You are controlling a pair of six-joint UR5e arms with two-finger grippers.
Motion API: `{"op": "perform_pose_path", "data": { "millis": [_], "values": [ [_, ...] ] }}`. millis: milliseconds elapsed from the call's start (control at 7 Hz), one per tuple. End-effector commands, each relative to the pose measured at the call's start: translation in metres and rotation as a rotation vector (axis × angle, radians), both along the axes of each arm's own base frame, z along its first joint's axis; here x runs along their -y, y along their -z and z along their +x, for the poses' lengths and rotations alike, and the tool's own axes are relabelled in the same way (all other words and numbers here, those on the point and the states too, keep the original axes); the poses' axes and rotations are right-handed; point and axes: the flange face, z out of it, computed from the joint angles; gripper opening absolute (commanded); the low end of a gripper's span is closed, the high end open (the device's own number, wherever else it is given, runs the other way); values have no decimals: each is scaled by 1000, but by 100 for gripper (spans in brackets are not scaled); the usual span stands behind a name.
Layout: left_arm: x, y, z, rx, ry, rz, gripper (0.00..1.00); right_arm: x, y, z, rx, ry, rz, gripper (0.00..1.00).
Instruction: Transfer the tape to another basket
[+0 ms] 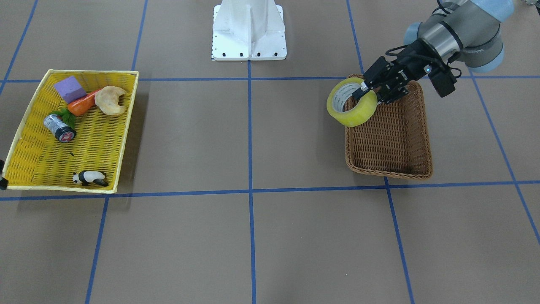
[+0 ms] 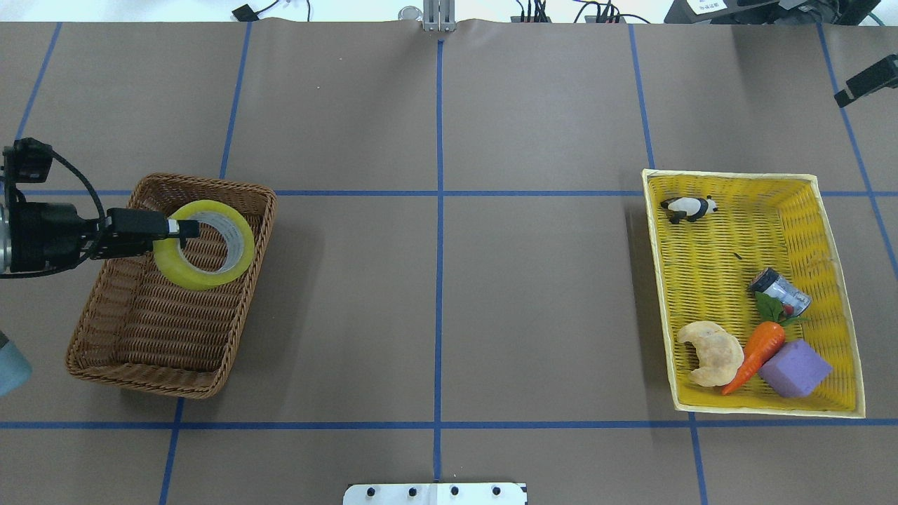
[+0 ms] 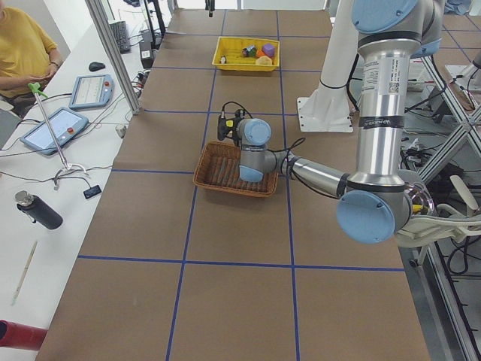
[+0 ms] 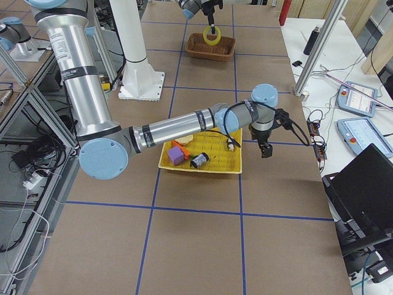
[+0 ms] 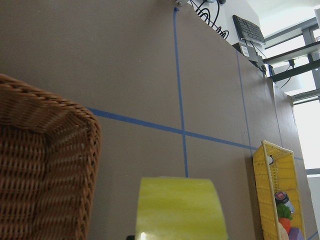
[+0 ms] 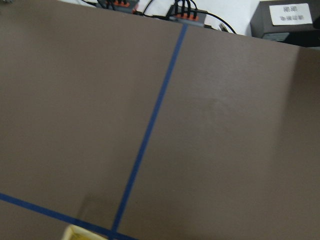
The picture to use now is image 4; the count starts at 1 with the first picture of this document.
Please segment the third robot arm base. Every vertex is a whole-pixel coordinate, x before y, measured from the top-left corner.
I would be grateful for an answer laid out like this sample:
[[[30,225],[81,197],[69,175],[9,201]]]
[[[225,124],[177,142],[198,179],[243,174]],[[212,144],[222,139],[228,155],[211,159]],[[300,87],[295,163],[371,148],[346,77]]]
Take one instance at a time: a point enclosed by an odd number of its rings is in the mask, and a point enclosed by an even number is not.
[[[1,19],[1,46],[14,61],[38,62],[46,50],[51,50],[49,41],[35,41],[17,17]]]

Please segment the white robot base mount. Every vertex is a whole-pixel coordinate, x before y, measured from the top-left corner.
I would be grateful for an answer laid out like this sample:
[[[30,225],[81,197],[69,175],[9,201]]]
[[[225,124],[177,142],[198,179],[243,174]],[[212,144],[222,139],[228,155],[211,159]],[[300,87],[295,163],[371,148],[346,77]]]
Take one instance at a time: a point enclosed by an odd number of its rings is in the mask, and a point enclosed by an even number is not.
[[[155,71],[148,61],[137,3],[115,0],[110,5],[126,61],[119,98],[158,101],[165,74]]]

